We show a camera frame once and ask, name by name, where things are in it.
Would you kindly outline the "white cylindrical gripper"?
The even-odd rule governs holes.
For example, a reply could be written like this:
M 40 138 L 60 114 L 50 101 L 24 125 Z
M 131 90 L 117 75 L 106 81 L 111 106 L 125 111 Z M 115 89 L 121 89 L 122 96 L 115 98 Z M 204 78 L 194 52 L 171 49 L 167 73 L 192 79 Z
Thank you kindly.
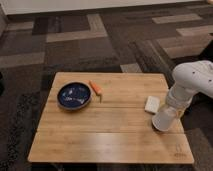
M 192 101 L 193 92 L 178 84 L 174 84 L 166 95 L 165 103 L 176 109 L 187 108 Z

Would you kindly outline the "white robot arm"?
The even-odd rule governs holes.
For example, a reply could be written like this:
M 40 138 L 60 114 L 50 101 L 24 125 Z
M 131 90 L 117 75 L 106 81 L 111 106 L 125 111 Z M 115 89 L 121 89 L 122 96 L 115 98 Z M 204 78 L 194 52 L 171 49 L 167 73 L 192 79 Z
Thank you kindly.
M 167 93 L 167 105 L 186 108 L 198 93 L 213 98 L 213 62 L 202 60 L 179 64 L 173 69 L 172 76 L 174 84 Z

